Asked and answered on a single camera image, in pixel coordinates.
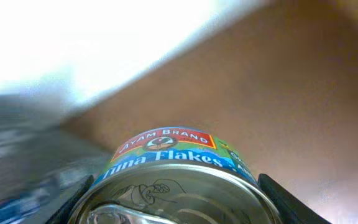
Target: tuna can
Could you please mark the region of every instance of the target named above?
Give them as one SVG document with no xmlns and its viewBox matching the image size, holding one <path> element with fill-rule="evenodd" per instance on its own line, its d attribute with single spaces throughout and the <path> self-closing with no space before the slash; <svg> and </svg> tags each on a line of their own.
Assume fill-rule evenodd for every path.
<svg viewBox="0 0 358 224">
<path fill-rule="evenodd" d="M 281 223 L 238 152 L 183 127 L 153 129 L 118 148 L 69 223 Z"/>
</svg>

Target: rooster emblem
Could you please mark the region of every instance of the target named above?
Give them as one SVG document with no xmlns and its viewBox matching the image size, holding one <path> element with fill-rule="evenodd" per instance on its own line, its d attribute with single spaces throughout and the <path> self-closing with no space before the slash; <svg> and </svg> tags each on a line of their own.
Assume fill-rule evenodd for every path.
<svg viewBox="0 0 358 224">
<path fill-rule="evenodd" d="M 171 138 L 169 136 L 162 136 L 155 139 L 150 140 L 144 146 L 144 150 L 146 151 L 160 151 L 165 150 L 169 147 L 174 146 L 177 143 L 175 138 Z"/>
</svg>

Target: can lid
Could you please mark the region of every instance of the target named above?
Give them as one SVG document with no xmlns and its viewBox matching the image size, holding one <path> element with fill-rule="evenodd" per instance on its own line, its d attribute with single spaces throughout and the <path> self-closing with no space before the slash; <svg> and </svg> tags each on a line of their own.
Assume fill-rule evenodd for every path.
<svg viewBox="0 0 358 224">
<path fill-rule="evenodd" d="M 281 223 L 256 186 L 191 161 L 157 161 L 111 176 L 84 195 L 69 223 L 87 223 L 92 211 L 107 203 L 175 223 Z"/>
</svg>

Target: can label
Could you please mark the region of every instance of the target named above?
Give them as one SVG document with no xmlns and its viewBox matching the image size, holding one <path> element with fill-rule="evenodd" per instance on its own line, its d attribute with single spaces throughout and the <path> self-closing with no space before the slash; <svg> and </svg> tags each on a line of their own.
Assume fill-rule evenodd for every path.
<svg viewBox="0 0 358 224">
<path fill-rule="evenodd" d="M 225 141 L 195 129 L 169 127 L 138 134 L 125 142 L 93 185 L 126 168 L 170 159 L 212 164 L 256 184 L 238 152 Z"/>
</svg>

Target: brown surface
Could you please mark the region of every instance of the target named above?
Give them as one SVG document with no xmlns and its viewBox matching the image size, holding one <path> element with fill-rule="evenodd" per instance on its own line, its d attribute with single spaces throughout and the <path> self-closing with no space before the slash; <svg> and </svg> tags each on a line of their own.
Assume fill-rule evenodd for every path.
<svg viewBox="0 0 358 224">
<path fill-rule="evenodd" d="M 66 128 L 113 151 L 172 125 L 225 139 L 255 175 L 358 223 L 358 29 L 325 5 L 259 10 Z"/>
</svg>

